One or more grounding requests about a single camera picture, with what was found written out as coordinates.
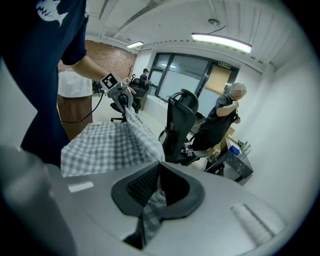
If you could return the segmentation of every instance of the seated person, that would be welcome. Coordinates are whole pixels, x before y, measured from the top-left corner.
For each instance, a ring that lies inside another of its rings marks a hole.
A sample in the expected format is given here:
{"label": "seated person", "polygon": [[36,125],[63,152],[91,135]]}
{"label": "seated person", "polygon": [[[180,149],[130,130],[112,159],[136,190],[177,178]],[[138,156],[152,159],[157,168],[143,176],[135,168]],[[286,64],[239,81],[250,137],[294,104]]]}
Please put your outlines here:
{"label": "seated person", "polygon": [[147,73],[149,73],[148,69],[144,68],[142,75],[140,75],[140,82],[141,84],[144,83],[143,86],[151,84],[151,81],[148,81]]}
{"label": "seated person", "polygon": [[206,121],[195,134],[192,147],[194,151],[208,150],[218,144],[232,123],[241,122],[237,113],[240,100],[247,90],[242,83],[235,83],[229,94],[221,95]]}

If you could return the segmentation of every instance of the hand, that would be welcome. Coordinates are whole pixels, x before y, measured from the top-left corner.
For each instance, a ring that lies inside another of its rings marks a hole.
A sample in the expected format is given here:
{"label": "hand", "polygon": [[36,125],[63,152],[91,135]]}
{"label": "hand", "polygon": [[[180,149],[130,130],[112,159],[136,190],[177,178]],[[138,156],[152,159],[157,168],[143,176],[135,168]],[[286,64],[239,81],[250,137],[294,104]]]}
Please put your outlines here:
{"label": "hand", "polygon": [[236,101],[233,101],[232,102],[232,105],[237,109],[239,108],[239,102],[236,100]]}
{"label": "hand", "polygon": [[241,122],[241,119],[240,119],[240,118],[237,118],[236,120],[234,120],[234,123],[235,123],[235,124],[240,124],[240,122]]}
{"label": "hand", "polygon": [[136,91],[135,91],[134,89],[132,89],[132,88],[129,87],[129,86],[128,86],[128,88],[129,88],[129,90],[130,90],[130,92],[131,92],[132,95],[135,95],[135,94],[136,94]]}

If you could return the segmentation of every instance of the chair backrest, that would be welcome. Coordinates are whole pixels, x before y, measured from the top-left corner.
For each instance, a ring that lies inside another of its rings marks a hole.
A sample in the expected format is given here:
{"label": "chair backrest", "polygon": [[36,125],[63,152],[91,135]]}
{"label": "chair backrest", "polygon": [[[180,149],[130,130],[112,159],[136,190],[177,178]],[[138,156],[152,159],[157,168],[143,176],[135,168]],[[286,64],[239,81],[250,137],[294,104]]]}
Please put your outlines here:
{"label": "chair backrest", "polygon": [[166,161],[173,161],[179,156],[183,143],[194,125],[198,105],[197,96],[185,89],[169,97],[166,137],[162,143]]}
{"label": "chair backrest", "polygon": [[133,79],[129,86],[134,89],[136,92],[135,95],[133,95],[133,98],[140,97],[142,98],[149,90],[149,85],[145,84],[145,81],[140,78]]}

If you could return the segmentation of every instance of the navy t-shirt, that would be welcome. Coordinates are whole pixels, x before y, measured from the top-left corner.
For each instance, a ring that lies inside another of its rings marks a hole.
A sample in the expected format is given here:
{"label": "navy t-shirt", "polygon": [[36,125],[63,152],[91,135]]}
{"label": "navy t-shirt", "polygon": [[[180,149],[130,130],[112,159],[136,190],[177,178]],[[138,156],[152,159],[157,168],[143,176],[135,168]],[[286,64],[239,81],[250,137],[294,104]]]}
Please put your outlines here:
{"label": "navy t-shirt", "polygon": [[5,49],[1,54],[15,82],[38,111],[21,147],[45,163],[60,166],[61,149],[69,140],[57,110],[58,63],[62,60],[73,65],[86,55],[86,0],[15,4],[8,10],[14,10],[11,21],[17,28],[7,29],[8,40],[1,43]]}
{"label": "navy t-shirt", "polygon": [[146,75],[146,74],[142,74],[142,75],[140,75],[140,79],[141,79],[141,80],[145,80],[145,81],[147,81],[147,80],[148,80],[148,78],[147,78],[147,75]]}

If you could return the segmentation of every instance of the floor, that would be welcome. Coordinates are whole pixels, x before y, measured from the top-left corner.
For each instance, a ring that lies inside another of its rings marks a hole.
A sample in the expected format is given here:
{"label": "floor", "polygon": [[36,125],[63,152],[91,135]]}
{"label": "floor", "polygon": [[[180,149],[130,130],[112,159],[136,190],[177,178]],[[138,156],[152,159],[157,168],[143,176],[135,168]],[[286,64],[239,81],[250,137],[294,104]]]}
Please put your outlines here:
{"label": "floor", "polygon": [[[94,94],[92,96],[92,109],[94,109],[100,97],[98,94]],[[111,98],[108,98],[106,95],[103,96],[99,106],[92,113],[93,122],[110,122],[111,118],[121,118],[121,114],[110,107],[110,104],[114,102]],[[153,132],[156,139],[158,139],[159,134],[165,129],[162,124],[157,122],[152,116],[148,115],[145,111],[139,111],[138,113],[141,121],[149,127],[149,129]],[[200,159],[190,165],[191,168],[203,171],[207,164],[207,160],[205,158]]]}

